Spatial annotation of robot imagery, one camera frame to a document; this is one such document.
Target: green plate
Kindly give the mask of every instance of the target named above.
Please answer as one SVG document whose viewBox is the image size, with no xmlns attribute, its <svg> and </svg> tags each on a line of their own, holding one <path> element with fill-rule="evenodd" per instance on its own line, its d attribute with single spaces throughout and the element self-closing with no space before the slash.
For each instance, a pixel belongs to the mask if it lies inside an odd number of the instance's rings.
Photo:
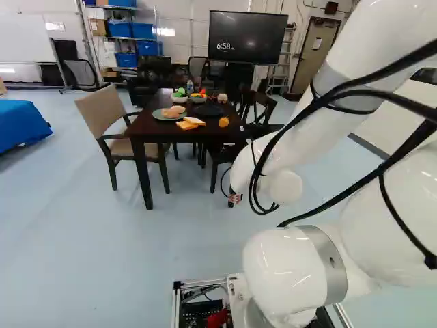
<svg viewBox="0 0 437 328">
<path fill-rule="evenodd" d="M 184 118 L 186 116 L 186 111 L 182 114 L 180 114 L 178 117 L 176 118 L 165 118 L 162 114 L 161 114 L 161 109 L 157 109 L 155 111 L 152 112 L 152 116 L 154 118 L 156 118 L 157 120 L 160 121 L 177 121 L 180 120 L 181 118 Z"/>
</svg>

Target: door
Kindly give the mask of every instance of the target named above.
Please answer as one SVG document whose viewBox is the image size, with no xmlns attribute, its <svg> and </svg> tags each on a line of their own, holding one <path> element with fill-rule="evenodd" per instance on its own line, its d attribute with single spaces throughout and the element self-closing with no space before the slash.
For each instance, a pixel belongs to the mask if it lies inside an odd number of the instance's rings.
<svg viewBox="0 0 437 328">
<path fill-rule="evenodd" d="M 311 17 L 291 93 L 303 94 L 334 43 L 339 20 Z"/>
</svg>

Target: ladder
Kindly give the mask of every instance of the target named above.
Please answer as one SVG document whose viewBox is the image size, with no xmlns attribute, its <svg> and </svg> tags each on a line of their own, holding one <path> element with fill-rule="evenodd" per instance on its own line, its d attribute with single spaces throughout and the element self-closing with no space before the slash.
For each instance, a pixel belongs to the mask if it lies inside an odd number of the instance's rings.
<svg viewBox="0 0 437 328">
<path fill-rule="evenodd" d="M 283 94 L 284 92 L 288 92 L 288 83 L 290 81 L 290 59 L 292 58 L 292 42 L 294 31 L 296 30 L 296 23 L 287 24 L 285 28 L 283 48 L 281 49 L 281 53 L 279 56 L 279 62 L 275 65 L 269 65 L 267 71 L 267 94 L 273 94 L 273 89 L 276 87 L 280 87 L 279 93 Z"/>
</svg>

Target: time display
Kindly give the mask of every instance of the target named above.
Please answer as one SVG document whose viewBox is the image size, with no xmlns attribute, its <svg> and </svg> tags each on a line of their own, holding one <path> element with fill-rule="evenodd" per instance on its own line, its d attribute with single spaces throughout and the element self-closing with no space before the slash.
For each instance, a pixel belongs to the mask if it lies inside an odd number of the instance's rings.
<svg viewBox="0 0 437 328">
<path fill-rule="evenodd" d="M 219 42 L 216 48 L 218 50 L 234 50 L 234 47 L 229 42 Z"/>
</svg>

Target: tv screen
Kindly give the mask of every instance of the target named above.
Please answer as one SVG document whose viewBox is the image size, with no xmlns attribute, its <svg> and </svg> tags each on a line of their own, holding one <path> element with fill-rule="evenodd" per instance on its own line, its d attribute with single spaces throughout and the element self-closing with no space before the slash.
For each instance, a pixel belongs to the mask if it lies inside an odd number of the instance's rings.
<svg viewBox="0 0 437 328">
<path fill-rule="evenodd" d="M 210 11 L 208 57 L 227 62 L 277 64 L 288 15 Z"/>
</svg>

